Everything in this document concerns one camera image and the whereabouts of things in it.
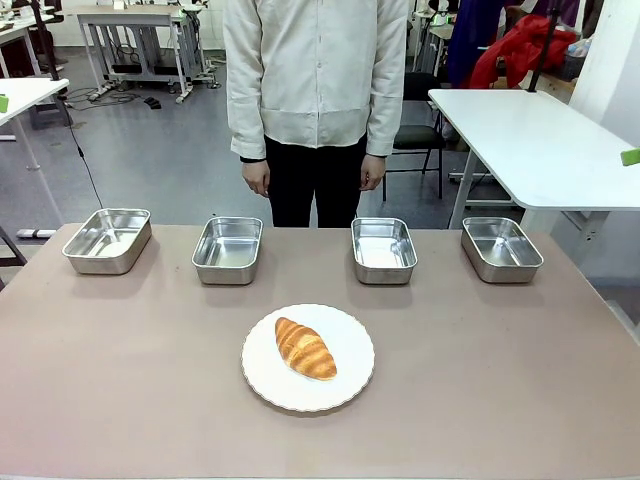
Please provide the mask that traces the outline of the person's left hand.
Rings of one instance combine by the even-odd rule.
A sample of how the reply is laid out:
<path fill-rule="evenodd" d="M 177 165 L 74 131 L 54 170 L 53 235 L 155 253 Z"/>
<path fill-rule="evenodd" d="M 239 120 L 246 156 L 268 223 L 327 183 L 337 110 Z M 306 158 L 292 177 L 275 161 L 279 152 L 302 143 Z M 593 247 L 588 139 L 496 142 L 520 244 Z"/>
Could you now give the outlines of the person's left hand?
<path fill-rule="evenodd" d="M 361 191 L 375 190 L 386 173 L 386 158 L 366 154 L 361 164 Z"/>

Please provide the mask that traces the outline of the person's right hand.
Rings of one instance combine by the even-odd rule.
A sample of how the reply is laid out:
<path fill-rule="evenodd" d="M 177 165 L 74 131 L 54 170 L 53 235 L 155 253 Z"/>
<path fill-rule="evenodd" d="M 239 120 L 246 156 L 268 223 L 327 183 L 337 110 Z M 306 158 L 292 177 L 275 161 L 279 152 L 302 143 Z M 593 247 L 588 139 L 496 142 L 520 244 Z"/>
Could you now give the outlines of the person's right hand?
<path fill-rule="evenodd" d="M 266 160 L 244 162 L 242 176 L 247 186 L 255 194 L 267 198 L 269 196 L 270 169 Z"/>

